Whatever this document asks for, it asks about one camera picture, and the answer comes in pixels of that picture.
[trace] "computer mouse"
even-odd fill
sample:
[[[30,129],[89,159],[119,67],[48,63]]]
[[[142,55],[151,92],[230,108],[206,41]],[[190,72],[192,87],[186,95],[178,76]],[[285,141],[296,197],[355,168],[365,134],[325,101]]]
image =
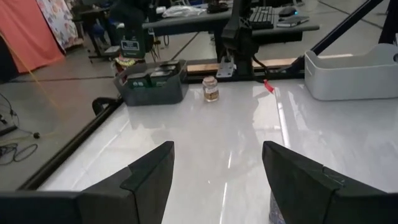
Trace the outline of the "computer mouse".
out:
[[[280,12],[279,12],[279,17],[289,17],[297,14],[296,8],[293,6],[287,6],[284,7]]]

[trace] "red tag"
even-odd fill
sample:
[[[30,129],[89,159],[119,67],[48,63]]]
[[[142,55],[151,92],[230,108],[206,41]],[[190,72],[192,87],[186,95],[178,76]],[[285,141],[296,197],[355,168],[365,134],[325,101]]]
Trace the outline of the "red tag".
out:
[[[268,83],[268,80],[264,80],[264,87],[270,92],[274,93],[274,87]]]

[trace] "glossy white tabletop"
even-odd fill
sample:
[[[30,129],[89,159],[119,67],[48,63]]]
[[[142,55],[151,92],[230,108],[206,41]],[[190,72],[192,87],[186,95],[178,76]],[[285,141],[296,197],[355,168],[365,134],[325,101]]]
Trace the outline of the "glossy white tabletop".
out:
[[[284,144],[331,169],[398,192],[398,100],[314,100],[303,80],[220,83],[203,101],[190,85],[177,105],[121,106],[41,190],[82,190],[164,141],[175,142],[163,223],[268,223],[262,142]]]

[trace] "orange curtain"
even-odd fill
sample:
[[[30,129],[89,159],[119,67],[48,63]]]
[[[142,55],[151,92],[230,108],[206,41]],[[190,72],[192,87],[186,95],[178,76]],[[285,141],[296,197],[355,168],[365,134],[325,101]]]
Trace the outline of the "orange curtain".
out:
[[[0,0],[0,32],[29,70],[64,58],[36,0]],[[27,72],[11,49],[18,71]]]

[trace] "concrete floor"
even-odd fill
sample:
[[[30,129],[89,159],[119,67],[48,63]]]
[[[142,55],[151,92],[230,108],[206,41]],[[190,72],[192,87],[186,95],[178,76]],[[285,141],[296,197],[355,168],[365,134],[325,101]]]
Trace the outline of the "concrete floor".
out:
[[[262,46],[257,58],[292,58],[302,55],[347,17],[344,12],[354,11],[364,0],[322,0],[329,6],[318,1],[303,2],[306,5],[300,8],[302,14],[309,14],[312,20],[319,21],[321,29],[304,33],[301,42]],[[322,54],[360,54],[376,45],[381,33],[377,26],[382,26],[385,19],[385,16],[379,16],[377,13],[385,12],[387,4],[388,1],[385,0],[364,18],[366,21],[357,23]],[[194,35],[171,36],[169,47],[160,50],[162,60],[172,58]],[[214,45],[205,32],[199,33],[177,56],[185,60],[215,57]],[[37,143],[39,148],[22,162],[0,166],[0,190],[18,188],[89,123],[94,118],[91,102],[95,98],[117,95],[110,78],[113,74],[109,62],[98,61],[91,64],[85,49],[77,50],[69,54],[63,62],[38,69],[34,73],[50,97],[60,106],[59,113],[28,75],[19,77],[15,83],[0,85],[0,92],[9,99],[13,110],[18,113],[22,129],[37,131],[42,135],[55,131],[55,134],[44,136],[38,141],[28,138],[19,143],[20,147]],[[4,144],[1,142],[3,140],[25,135],[17,131],[0,139],[0,145]]]

